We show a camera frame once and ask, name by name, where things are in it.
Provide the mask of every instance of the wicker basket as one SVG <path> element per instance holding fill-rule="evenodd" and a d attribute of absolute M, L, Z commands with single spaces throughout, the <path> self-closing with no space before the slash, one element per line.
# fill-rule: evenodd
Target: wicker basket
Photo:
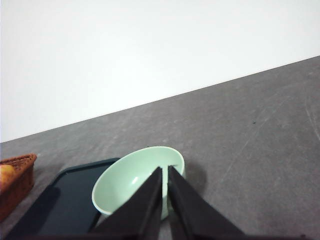
<path fill-rule="evenodd" d="M 11 165 L 15 173 L 8 184 L 0 186 L 0 222 L 25 198 L 34 186 L 34 162 L 37 156 L 33 153 L 15 156 L 0 161 L 0 165 Z"/>

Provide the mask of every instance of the dark green tray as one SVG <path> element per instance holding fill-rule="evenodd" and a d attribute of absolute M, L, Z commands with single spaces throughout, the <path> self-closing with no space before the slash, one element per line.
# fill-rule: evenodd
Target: dark green tray
<path fill-rule="evenodd" d="M 67 168 L 60 172 L 14 226 L 6 239 L 26 235 L 84 234 L 100 213 L 92 204 L 98 177 L 119 158 Z"/>

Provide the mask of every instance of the bowl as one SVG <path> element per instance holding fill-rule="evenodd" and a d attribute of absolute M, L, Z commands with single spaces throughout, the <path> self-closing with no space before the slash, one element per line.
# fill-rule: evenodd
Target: bowl
<path fill-rule="evenodd" d="M 168 146 L 152 146 L 134 151 L 112 164 L 96 181 L 92 203 L 104 216 L 111 215 L 138 190 L 157 168 L 162 168 L 162 213 L 168 216 L 168 166 L 186 177 L 185 161 L 177 150 Z"/>

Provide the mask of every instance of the white wall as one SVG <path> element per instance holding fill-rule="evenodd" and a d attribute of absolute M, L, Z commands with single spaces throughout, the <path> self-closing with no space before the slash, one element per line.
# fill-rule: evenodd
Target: white wall
<path fill-rule="evenodd" d="M 320 1 L 2 0 L 1 141 L 320 55 Z"/>

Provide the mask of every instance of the table surface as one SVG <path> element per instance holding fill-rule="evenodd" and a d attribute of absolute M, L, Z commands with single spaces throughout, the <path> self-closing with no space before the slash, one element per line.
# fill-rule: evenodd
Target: table surface
<path fill-rule="evenodd" d="M 245 233 L 320 238 L 319 119 L 320 56 L 4 142 L 2 159 L 38 158 L 2 236 L 59 171 L 162 145 L 182 153 L 191 185 Z M 159 239 L 171 239 L 167 220 Z"/>

